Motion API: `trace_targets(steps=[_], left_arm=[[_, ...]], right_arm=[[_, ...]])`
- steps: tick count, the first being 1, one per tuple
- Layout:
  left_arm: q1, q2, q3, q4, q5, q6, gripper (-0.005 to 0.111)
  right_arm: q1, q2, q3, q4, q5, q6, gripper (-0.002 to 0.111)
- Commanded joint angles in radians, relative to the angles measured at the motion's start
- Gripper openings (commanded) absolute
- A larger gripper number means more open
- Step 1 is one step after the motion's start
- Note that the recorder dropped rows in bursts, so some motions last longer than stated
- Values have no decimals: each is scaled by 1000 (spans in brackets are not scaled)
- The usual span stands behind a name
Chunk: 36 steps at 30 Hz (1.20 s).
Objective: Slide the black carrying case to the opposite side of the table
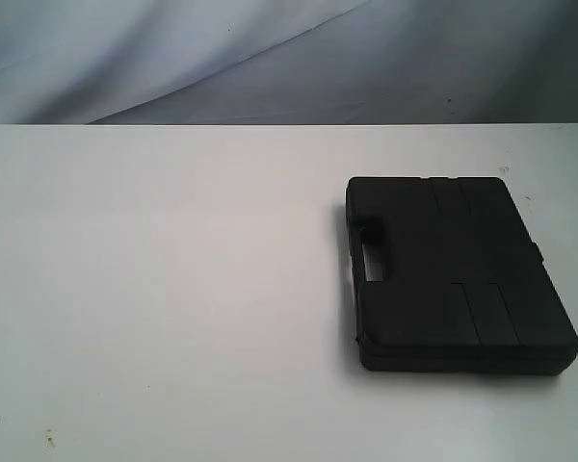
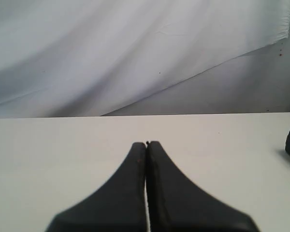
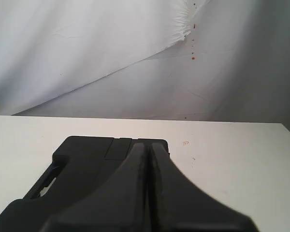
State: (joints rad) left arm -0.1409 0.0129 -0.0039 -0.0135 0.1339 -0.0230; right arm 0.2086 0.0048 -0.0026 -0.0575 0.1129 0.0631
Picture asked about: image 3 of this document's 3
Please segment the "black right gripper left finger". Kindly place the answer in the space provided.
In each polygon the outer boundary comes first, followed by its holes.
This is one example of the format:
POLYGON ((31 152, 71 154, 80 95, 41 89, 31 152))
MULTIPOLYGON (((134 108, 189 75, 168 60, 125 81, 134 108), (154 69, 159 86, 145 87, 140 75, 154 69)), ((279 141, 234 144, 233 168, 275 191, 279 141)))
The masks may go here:
POLYGON ((145 145, 135 143, 115 173, 97 190, 51 217, 45 232, 141 232, 146 200, 145 145))

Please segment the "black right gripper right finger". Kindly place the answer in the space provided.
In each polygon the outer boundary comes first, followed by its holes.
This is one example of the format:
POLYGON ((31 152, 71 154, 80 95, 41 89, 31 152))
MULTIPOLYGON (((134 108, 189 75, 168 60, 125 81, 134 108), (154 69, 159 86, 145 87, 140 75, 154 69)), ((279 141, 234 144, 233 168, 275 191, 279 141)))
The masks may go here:
POLYGON ((207 195, 161 144, 150 148, 149 208, 154 232, 254 232, 252 219, 207 195))

